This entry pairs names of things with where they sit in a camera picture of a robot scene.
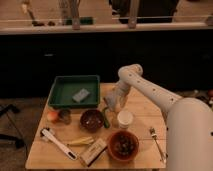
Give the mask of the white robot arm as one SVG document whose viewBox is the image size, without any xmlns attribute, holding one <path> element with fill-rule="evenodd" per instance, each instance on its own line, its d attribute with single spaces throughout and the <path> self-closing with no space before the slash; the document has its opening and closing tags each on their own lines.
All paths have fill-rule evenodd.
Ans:
<svg viewBox="0 0 213 171">
<path fill-rule="evenodd" d="M 213 171 L 213 111 L 203 101 L 182 97 L 142 77 L 139 64 L 118 70 L 119 81 L 106 94 L 111 111 L 125 106 L 134 87 L 162 111 L 166 124 L 166 171 Z"/>
</svg>

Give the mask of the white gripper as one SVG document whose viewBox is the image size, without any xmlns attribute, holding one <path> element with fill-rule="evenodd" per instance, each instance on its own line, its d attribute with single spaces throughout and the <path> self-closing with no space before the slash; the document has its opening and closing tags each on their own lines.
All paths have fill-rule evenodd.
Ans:
<svg viewBox="0 0 213 171">
<path fill-rule="evenodd" d="M 124 81 L 118 81 L 113 88 L 113 93 L 116 97 L 108 99 L 108 107 L 112 112 L 120 110 L 120 104 L 125 104 L 127 96 L 131 90 L 131 86 Z"/>
</svg>

